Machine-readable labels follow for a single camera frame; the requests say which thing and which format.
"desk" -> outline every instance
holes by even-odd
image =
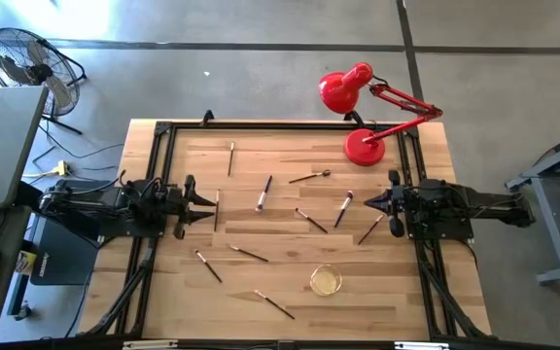
[[[127,179],[145,178],[155,124],[155,120],[131,121],[121,162]],[[419,129],[428,176],[455,182],[443,125],[429,122]],[[387,152],[380,163],[360,167],[342,152],[346,134],[337,130],[178,131],[170,183],[182,185],[185,176],[193,174],[202,196],[214,199],[216,189],[221,189],[219,225],[214,233],[213,218],[199,221],[186,227],[184,240],[177,240],[170,234],[174,221],[168,221],[157,248],[144,338],[428,339],[413,244],[393,237],[382,220],[362,245],[356,245],[380,215],[363,205],[364,200],[389,186],[389,169],[401,169],[397,139],[385,139]],[[235,142],[235,152],[228,177],[230,141]],[[157,163],[162,164],[161,157]],[[288,184],[324,169],[330,169],[332,176]],[[271,189],[263,213],[257,214],[254,209],[269,175],[273,175]],[[332,229],[348,190],[354,192],[353,203],[340,226]],[[330,234],[299,217],[296,207],[329,228]],[[228,243],[270,263],[240,255],[227,248]],[[80,332],[96,324],[121,291],[130,245],[131,239],[117,238],[99,252]],[[213,265],[223,284],[197,259],[194,249]],[[442,241],[442,251],[452,295],[489,333],[472,255],[467,247],[451,241]],[[309,287],[310,275],[322,263],[334,265],[343,276],[340,291],[331,297],[318,297]],[[257,297],[255,289],[296,319]],[[134,295],[129,322],[136,299]],[[438,323],[443,325],[439,300],[436,306]]]

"wooden tabletop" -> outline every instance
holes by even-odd
[[[129,180],[145,178],[156,122],[131,121],[121,162]],[[443,125],[429,122],[419,129],[428,176],[455,182]],[[145,338],[428,338],[413,244],[392,236],[382,220],[357,245],[381,214],[363,202],[389,186],[389,169],[401,170],[397,138],[385,139],[382,161],[361,167],[342,152],[346,134],[329,130],[178,131],[170,183],[182,186],[185,176],[192,174],[197,192],[210,200],[215,200],[220,189],[219,224],[214,232],[214,219],[204,219],[186,227],[185,239],[177,240],[170,233],[174,220],[168,222],[157,248]],[[231,141],[235,151],[228,177]],[[162,157],[157,164],[162,164]],[[328,178],[288,184],[325,169],[332,171]],[[273,181],[264,210],[258,214],[256,204],[269,175]],[[353,202],[333,229],[347,191],[354,193]],[[330,233],[305,221],[296,207]],[[270,262],[234,252],[228,244]],[[130,246],[130,238],[117,238],[99,252],[80,331],[96,324],[121,291]],[[199,249],[224,283],[213,277],[194,249]],[[451,293],[476,325],[489,333],[473,256],[467,247],[452,241],[443,241],[442,251]],[[309,286],[312,272],[324,263],[342,275],[340,290],[330,297],[315,295]],[[254,290],[265,293],[296,319],[264,302]],[[137,295],[133,300],[129,322],[134,319]],[[439,300],[435,305],[443,325]]]

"red desk lamp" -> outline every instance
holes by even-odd
[[[368,84],[373,78],[381,83]],[[365,128],[352,131],[345,140],[345,155],[349,160],[362,166],[377,164],[384,157],[385,148],[382,138],[442,115],[442,111],[436,106],[392,88],[385,80],[375,77],[368,63],[356,63],[347,73],[334,72],[326,75],[319,82],[319,94],[333,112],[348,114],[358,103],[360,88],[367,84],[373,96],[413,112],[418,115],[418,118],[377,133]],[[386,92],[400,99],[387,95]]]

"lamp shade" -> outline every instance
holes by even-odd
[[[319,82],[319,94],[323,103],[333,112],[347,114],[358,103],[359,90],[373,78],[373,69],[368,63],[356,63],[347,73],[334,72]]]

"concrete floor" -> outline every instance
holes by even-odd
[[[423,46],[560,47],[560,2],[548,0],[405,1],[412,36]],[[393,0],[0,0],[0,27],[46,38],[138,42],[305,43],[401,45]],[[370,62],[391,85],[410,91],[402,52],[248,52],[65,50],[87,69],[76,109],[62,118],[80,138],[55,129],[76,154],[123,142],[131,118],[335,120],[316,92],[320,77]],[[560,55],[417,55],[425,98],[444,111],[458,181],[502,192],[503,182],[560,141]],[[408,120],[408,113],[366,95],[365,119]],[[49,148],[39,134],[31,157]],[[120,149],[71,159],[61,150],[41,159],[77,167],[118,164]],[[29,163],[27,171],[37,169]],[[112,179],[115,170],[82,171]],[[55,179],[37,183],[44,189]],[[560,283],[539,287],[535,274],[557,267],[540,212],[518,229],[473,223],[479,275],[495,335],[560,345]],[[3,316],[0,341],[63,336],[80,286],[33,287],[37,317]]]

